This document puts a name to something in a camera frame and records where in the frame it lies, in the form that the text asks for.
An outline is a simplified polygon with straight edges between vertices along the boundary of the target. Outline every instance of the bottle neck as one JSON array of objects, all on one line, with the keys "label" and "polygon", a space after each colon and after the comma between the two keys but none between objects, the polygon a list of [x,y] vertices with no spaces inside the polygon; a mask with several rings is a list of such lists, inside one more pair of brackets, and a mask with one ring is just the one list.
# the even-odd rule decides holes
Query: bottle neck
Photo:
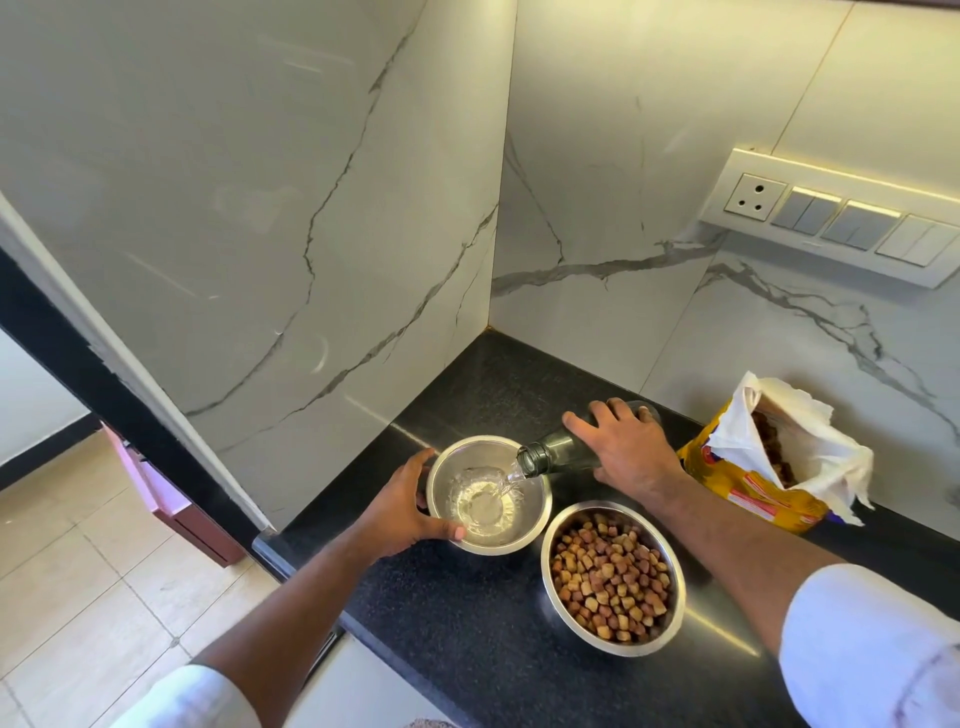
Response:
[{"label": "bottle neck", "polygon": [[524,477],[536,477],[550,470],[550,456],[540,443],[524,445],[517,450],[516,462]]}]

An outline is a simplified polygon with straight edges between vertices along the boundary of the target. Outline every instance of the backsplash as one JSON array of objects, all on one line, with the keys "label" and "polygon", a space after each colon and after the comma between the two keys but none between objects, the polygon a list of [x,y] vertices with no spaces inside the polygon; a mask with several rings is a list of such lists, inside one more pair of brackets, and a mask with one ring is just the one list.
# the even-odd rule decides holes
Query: backsplash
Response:
[{"label": "backsplash", "polygon": [[701,420],[748,369],[787,379],[875,450],[877,502],[960,538],[960,283],[695,223],[734,146],[960,194],[957,33],[840,0],[519,0],[491,324]]},{"label": "backsplash", "polygon": [[515,16],[0,11],[0,188],[276,528],[487,324]]}]

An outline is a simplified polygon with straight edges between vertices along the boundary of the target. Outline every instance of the person's left hand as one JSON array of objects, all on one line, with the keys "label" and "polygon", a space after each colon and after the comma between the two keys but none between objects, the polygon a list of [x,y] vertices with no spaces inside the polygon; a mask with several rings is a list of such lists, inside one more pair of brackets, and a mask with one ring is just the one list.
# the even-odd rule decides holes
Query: person's left hand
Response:
[{"label": "person's left hand", "polygon": [[374,560],[400,553],[422,539],[462,541],[466,535],[467,530],[459,523],[431,518],[417,510],[417,481],[429,470],[425,463],[433,455],[431,448],[421,450],[397,468],[357,519],[354,527],[372,545]]}]

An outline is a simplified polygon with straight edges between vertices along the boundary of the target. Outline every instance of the white sleeve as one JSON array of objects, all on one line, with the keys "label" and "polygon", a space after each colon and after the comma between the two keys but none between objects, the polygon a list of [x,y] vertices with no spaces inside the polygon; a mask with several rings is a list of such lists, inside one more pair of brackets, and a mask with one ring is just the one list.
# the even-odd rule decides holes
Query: white sleeve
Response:
[{"label": "white sleeve", "polygon": [[960,622],[870,570],[836,564],[794,595],[780,669],[814,728],[956,725],[956,645]]},{"label": "white sleeve", "polygon": [[156,683],[113,728],[260,728],[260,721],[226,677],[187,665]]}]

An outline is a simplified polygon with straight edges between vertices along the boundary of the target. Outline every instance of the beige tile floor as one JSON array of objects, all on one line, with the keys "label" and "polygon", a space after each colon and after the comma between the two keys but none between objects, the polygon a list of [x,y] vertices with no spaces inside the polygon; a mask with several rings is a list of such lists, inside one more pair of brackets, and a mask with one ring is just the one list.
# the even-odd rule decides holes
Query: beige tile floor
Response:
[{"label": "beige tile floor", "polygon": [[93,435],[0,491],[0,728],[106,728],[275,587],[157,521]]}]

